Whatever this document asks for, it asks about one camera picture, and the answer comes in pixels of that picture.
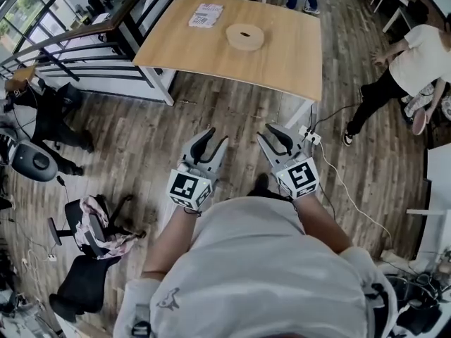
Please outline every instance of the power plug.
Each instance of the power plug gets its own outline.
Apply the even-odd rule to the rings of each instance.
[[[305,125],[301,126],[299,129],[299,134],[305,137],[309,142],[312,142],[315,145],[318,145],[321,141],[321,137],[316,134],[315,132],[312,132],[308,127]]]

